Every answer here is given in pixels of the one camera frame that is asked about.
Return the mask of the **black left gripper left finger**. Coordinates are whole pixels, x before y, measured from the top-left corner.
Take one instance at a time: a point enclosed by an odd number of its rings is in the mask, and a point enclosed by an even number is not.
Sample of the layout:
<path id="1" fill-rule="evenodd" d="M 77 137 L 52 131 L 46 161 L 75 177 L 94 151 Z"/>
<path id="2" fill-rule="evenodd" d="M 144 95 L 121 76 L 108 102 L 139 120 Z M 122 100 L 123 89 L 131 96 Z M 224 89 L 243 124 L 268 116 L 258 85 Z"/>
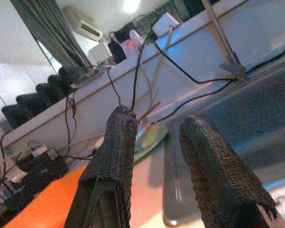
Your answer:
<path id="1" fill-rule="evenodd" d="M 127 106 L 110 114 L 104 141 L 78 181 L 66 228 L 128 228 L 137 119 Z"/>

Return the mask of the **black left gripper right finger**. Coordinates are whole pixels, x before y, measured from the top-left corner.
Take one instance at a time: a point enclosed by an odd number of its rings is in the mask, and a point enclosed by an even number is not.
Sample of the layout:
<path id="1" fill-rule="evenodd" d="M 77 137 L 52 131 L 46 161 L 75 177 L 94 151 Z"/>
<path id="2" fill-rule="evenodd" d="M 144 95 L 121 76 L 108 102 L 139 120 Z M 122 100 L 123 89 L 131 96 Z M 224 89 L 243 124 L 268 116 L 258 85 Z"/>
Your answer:
<path id="1" fill-rule="evenodd" d="M 195 199 L 207 228 L 285 228 L 276 202 L 259 178 L 206 121 L 180 125 Z"/>

